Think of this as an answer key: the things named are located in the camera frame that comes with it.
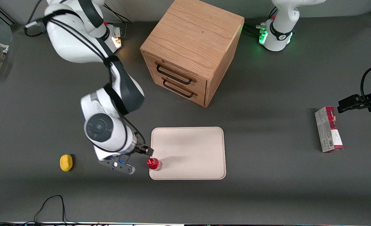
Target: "gray table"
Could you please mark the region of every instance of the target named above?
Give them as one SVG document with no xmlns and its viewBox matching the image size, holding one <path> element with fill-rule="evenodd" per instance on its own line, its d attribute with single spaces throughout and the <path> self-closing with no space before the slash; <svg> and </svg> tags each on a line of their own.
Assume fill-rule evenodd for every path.
<svg viewBox="0 0 371 226">
<path fill-rule="evenodd" d="M 45 37 L 15 32 L 15 62 L 0 80 L 0 221 L 30 220 L 61 194 L 74 221 L 371 225 L 371 113 L 338 115 L 345 150 L 330 154 L 313 115 L 359 93 L 371 67 L 371 13 L 301 19 L 278 53 L 242 35 L 207 109 L 153 83 L 139 47 L 154 25 L 130 24 L 119 51 L 146 96 L 128 118 L 148 141 L 156 127 L 220 126 L 227 176 L 154 181 L 141 155 L 131 159 L 134 175 L 99 165 L 79 100 L 108 81 L 106 69 L 69 63 Z M 59 168 L 64 153 L 77 156 L 72 172 Z M 60 221 L 60 205 L 52 200 L 40 220 Z"/>
</svg>

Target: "drawer handle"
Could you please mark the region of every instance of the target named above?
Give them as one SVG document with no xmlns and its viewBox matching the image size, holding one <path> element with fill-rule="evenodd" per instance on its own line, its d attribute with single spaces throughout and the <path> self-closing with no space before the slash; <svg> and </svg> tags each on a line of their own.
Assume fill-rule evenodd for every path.
<svg viewBox="0 0 371 226">
<path fill-rule="evenodd" d="M 158 66 L 156 67 L 156 70 L 157 70 L 159 73 L 164 74 L 165 76 L 167 76 L 167 77 L 169 77 L 169 78 L 172 78 L 172 79 L 176 80 L 176 81 L 179 82 L 179 83 L 183 83 L 183 84 L 185 84 L 185 85 L 189 85 L 189 84 L 191 83 L 191 81 L 192 81 L 192 79 L 190 79 L 188 82 L 185 82 L 185 81 L 183 81 L 183 80 L 181 80 L 181 79 L 178 79 L 178 78 L 176 78 L 176 77 L 174 77 L 174 76 L 172 76 L 172 75 L 169 75 L 168 73 L 166 73 L 166 72 L 164 72 L 164 71 L 159 70 L 160 67 L 161 67 L 160 64 L 158 64 Z"/>
<path fill-rule="evenodd" d="M 194 95 L 194 93 L 191 93 L 190 95 L 187 95 L 187 94 L 185 94 L 185 93 L 183 93 L 183 92 L 180 92 L 180 91 L 178 91 L 177 89 L 174 89 L 174 88 L 172 88 L 172 87 L 166 85 L 166 82 L 167 82 L 167 80 L 165 79 L 165 80 L 163 81 L 163 85 L 164 85 L 164 87 L 166 87 L 166 88 L 168 88 L 168 89 L 170 89 L 170 90 L 173 90 L 174 92 L 176 92 L 176 93 L 178 93 L 178 94 L 180 94 L 180 95 L 183 95 L 183 96 L 185 96 L 185 97 L 187 97 L 187 98 L 191 98 L 191 97 Z"/>
</svg>

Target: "green light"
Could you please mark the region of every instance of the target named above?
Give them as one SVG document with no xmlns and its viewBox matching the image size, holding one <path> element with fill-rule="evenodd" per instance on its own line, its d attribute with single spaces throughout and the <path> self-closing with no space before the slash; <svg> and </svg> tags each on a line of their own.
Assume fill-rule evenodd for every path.
<svg viewBox="0 0 371 226">
<path fill-rule="evenodd" d="M 292 35 L 293 35 L 293 32 L 291 32 L 290 37 L 289 37 L 289 40 L 287 41 L 287 44 L 290 43 L 290 40 L 291 40 L 291 36 L 292 36 Z"/>
<path fill-rule="evenodd" d="M 266 37 L 268 36 L 268 32 L 267 31 L 265 31 L 263 34 L 261 34 L 261 36 L 259 37 L 259 42 L 261 43 L 261 44 L 263 44 L 263 43 L 265 43 L 265 41 L 266 41 Z"/>
</svg>

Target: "cable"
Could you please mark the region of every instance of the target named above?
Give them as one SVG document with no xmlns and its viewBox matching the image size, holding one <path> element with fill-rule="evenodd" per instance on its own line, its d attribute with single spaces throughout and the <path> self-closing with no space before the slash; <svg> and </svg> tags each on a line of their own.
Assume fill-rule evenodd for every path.
<svg viewBox="0 0 371 226">
<path fill-rule="evenodd" d="M 84 44 L 86 47 L 88 47 L 90 50 L 92 50 L 92 52 L 94 52 L 100 59 L 102 59 L 102 61 L 105 61 L 106 60 L 106 57 L 103 56 L 102 52 L 95 46 L 95 44 L 93 44 L 89 39 L 87 39 L 83 34 L 81 34 L 79 31 L 75 30 L 73 27 L 69 26 L 68 24 L 65 24 L 59 20 L 55 20 L 53 18 L 50 19 L 51 23 L 54 23 L 56 24 L 57 26 L 61 27 L 62 29 L 64 29 L 66 32 L 68 32 L 69 34 L 71 34 L 72 36 L 74 36 L 77 40 L 79 40 L 82 44 Z M 91 46 L 94 47 L 91 48 L 88 44 L 86 44 L 84 42 L 84 40 L 81 40 L 78 36 L 74 35 L 71 31 L 69 31 L 66 27 L 70 28 L 71 30 L 73 30 L 75 33 L 77 33 L 79 36 L 81 36 L 84 40 L 86 40 Z"/>
<path fill-rule="evenodd" d="M 367 74 L 371 71 L 371 68 L 366 70 L 366 72 L 362 75 L 362 79 L 361 79 L 361 84 L 360 84 L 360 91 L 361 91 L 361 96 L 363 98 L 363 100 L 365 101 L 365 103 L 371 107 L 371 102 L 368 100 L 368 98 L 365 96 L 364 92 L 363 92 L 363 83 L 365 81 L 365 77 L 367 76 Z"/>
<path fill-rule="evenodd" d="M 124 31 L 124 36 L 123 36 L 123 38 L 125 38 L 125 36 L 127 35 L 127 26 L 128 26 L 128 23 L 125 23 L 125 31 Z"/>
<path fill-rule="evenodd" d="M 54 197 L 57 197 L 57 196 L 60 197 L 60 199 L 61 199 L 61 204 L 62 204 L 62 221 L 63 221 L 64 223 L 66 223 L 67 225 L 72 225 L 72 224 L 67 223 L 67 221 L 69 221 L 69 222 L 74 222 L 74 221 L 70 221 L 70 220 L 68 220 L 68 219 L 66 218 L 66 216 L 65 216 L 64 200 L 63 200 L 63 198 L 62 198 L 61 195 L 50 196 L 49 198 L 47 198 L 47 199 L 45 200 L 45 202 L 43 202 L 42 207 L 39 209 L 39 211 L 35 214 L 35 216 L 34 216 L 34 222 L 36 222 L 36 223 L 40 223 L 40 222 L 38 222 L 38 215 L 39 215 L 39 213 L 43 210 L 43 207 L 45 207 L 45 204 L 46 204 L 46 202 L 47 202 L 49 199 L 54 198 Z"/>
<path fill-rule="evenodd" d="M 12 223 L 12 222 L 0 222 L 0 226 L 24 226 L 24 225 L 35 225 L 35 226 L 46 226 L 46 225 L 61 225 L 61 223 L 42 223 L 42 222 L 39 222 L 37 220 L 38 218 L 38 215 L 41 213 L 41 211 L 43 210 L 43 208 L 45 207 L 46 205 L 46 202 L 51 199 L 51 198 L 54 198 L 54 197 L 60 197 L 61 199 L 61 204 L 62 204 L 62 222 L 65 223 L 65 225 L 71 225 L 71 226 L 74 226 L 73 223 L 76 223 L 76 224 L 83 224 L 83 223 L 78 223 L 78 222 L 74 222 L 74 221 L 70 221 L 67 219 L 66 217 L 66 213 L 65 213 L 65 205 L 64 205 L 64 199 L 62 198 L 61 195 L 55 195 L 55 196 L 51 196 L 49 198 L 47 198 L 45 200 L 45 202 L 43 202 L 42 204 L 42 207 L 39 209 L 38 212 L 36 212 L 35 216 L 34 216 L 34 220 L 33 221 L 28 221 L 28 222 L 25 222 L 25 223 L 20 223 L 20 224 L 16 224 L 16 223 Z"/>
<path fill-rule="evenodd" d="M 124 116 L 122 116 L 127 122 L 128 122 L 128 124 L 141 136 L 141 138 L 142 138 L 142 141 L 144 142 L 144 144 L 146 143 L 145 142 L 145 138 L 144 138 L 144 136 L 142 135 L 142 133 L 141 132 L 139 132 L 139 130 L 126 118 L 126 117 L 124 117 Z"/>
<path fill-rule="evenodd" d="M 83 34 L 81 34 L 79 31 L 77 31 L 77 30 L 75 30 L 75 29 L 73 29 L 71 26 L 69 26 L 69 25 L 67 25 L 67 24 L 65 24 L 65 23 L 63 23 L 63 22 L 61 22 L 61 21 L 59 21 L 59 20 L 55 20 L 55 19 L 53 19 L 53 18 L 51 18 L 50 19 L 50 22 L 51 23 L 54 23 L 54 24 L 56 24 L 57 26 L 59 26 L 59 27 L 61 27 L 62 29 L 64 29 L 65 31 L 67 31 L 68 33 L 70 33 L 72 36 L 74 36 L 77 40 L 79 40 L 82 44 L 84 44 L 85 46 L 87 46 L 90 50 L 92 50 L 97 56 L 99 56 L 101 59 L 102 59 L 102 61 L 105 61 L 106 60 L 106 58 L 103 56 L 103 54 L 101 53 L 101 51 L 89 40 L 89 39 L 87 39 L 85 36 L 83 36 Z M 86 40 L 89 44 L 91 44 L 95 49 L 93 49 L 93 48 L 91 48 L 88 44 L 86 44 L 85 43 L 85 41 L 84 40 L 81 40 L 78 36 L 76 36 L 76 35 L 74 35 L 70 30 L 68 30 L 66 27 L 64 27 L 64 26 L 66 26 L 66 27 L 69 27 L 71 30 L 73 30 L 74 32 L 76 32 L 77 34 L 79 34 L 84 40 Z M 111 72 L 111 68 L 109 67 L 108 68 L 108 70 L 109 70 L 109 83 L 111 84 L 111 85 L 113 85 L 113 76 L 112 76 L 112 72 Z M 123 127 L 124 127 L 124 131 L 125 131 L 125 141 L 124 141 L 124 143 L 123 143 L 123 145 L 120 147 L 120 148 L 118 148 L 117 150 L 115 150 L 115 151 L 109 151 L 109 150 L 104 150 L 104 151 L 106 151 L 106 152 L 108 152 L 108 153 L 116 153 L 116 152 L 120 152 L 124 147 L 125 147 L 125 145 L 126 145 L 126 143 L 127 143 L 127 139 L 128 139 L 128 132 L 127 132 L 127 127 L 126 127 L 126 123 L 125 123 L 125 121 L 124 121 L 124 116 L 119 112 L 119 111 L 117 111 L 118 113 L 119 113 L 119 115 L 120 115 L 120 119 L 121 119 L 121 122 L 122 122 L 122 124 L 123 124 Z"/>
<path fill-rule="evenodd" d="M 273 14 L 272 13 L 275 13 L 277 11 L 277 7 L 275 6 L 272 11 L 269 13 L 269 16 L 268 18 L 270 18 Z"/>
<path fill-rule="evenodd" d="M 247 30 L 245 27 L 242 28 L 242 31 L 246 31 L 246 32 L 250 33 L 250 34 L 246 34 L 246 33 L 244 32 L 244 34 L 245 34 L 246 36 L 256 37 L 256 35 L 258 35 L 258 33 L 253 33 L 253 32 L 251 32 L 251 31 Z"/>
<path fill-rule="evenodd" d="M 273 12 L 273 14 L 271 14 L 271 15 L 269 16 L 269 18 L 272 17 L 276 12 L 277 12 L 277 8 L 276 8 L 276 10 Z"/>
<path fill-rule="evenodd" d="M 125 21 L 123 19 L 121 19 L 121 17 L 123 17 L 124 19 L 128 20 L 128 22 L 132 23 L 127 17 L 124 17 L 123 15 L 121 14 L 118 14 L 117 12 L 115 12 L 114 10 L 112 10 L 107 4 L 104 4 L 103 5 L 106 9 L 110 10 L 111 12 L 113 12 L 118 18 L 120 18 L 120 20 L 125 23 Z"/>
<path fill-rule="evenodd" d="M 123 23 L 125 23 L 125 21 L 118 15 L 118 13 L 114 12 L 109 6 L 107 6 L 106 4 L 104 4 L 103 6 L 113 12 Z"/>
<path fill-rule="evenodd" d="M 29 22 L 31 22 L 32 17 L 34 16 L 34 14 L 35 14 L 35 12 L 36 12 L 36 9 L 38 8 L 38 6 L 39 6 L 39 4 L 40 4 L 41 1 L 42 1 L 42 0 L 38 0 L 38 2 L 36 3 L 34 9 L 32 10 L 31 16 L 29 17 L 29 19 L 28 19 L 28 21 L 26 22 L 26 24 L 29 24 Z M 36 36 L 40 36 L 41 34 L 43 34 L 42 32 L 40 32 L 40 33 L 38 33 L 38 34 L 36 34 L 36 35 L 29 35 L 27 31 L 28 31 L 28 29 L 27 29 L 26 27 L 24 27 L 24 33 L 25 33 L 25 35 L 28 36 L 28 37 L 36 37 Z"/>
</svg>

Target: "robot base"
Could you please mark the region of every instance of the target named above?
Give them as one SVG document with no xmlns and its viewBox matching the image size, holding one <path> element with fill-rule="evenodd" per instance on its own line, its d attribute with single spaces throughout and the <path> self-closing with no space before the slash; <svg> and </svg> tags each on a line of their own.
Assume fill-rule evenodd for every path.
<svg viewBox="0 0 371 226">
<path fill-rule="evenodd" d="M 290 38 L 293 33 L 291 33 L 291 35 L 286 37 L 284 40 L 277 40 L 276 36 L 270 31 L 270 29 L 267 29 L 272 21 L 273 19 L 269 19 L 260 24 L 263 33 L 259 36 L 258 43 L 270 51 L 277 52 L 283 50 L 286 45 L 290 43 Z"/>
</svg>

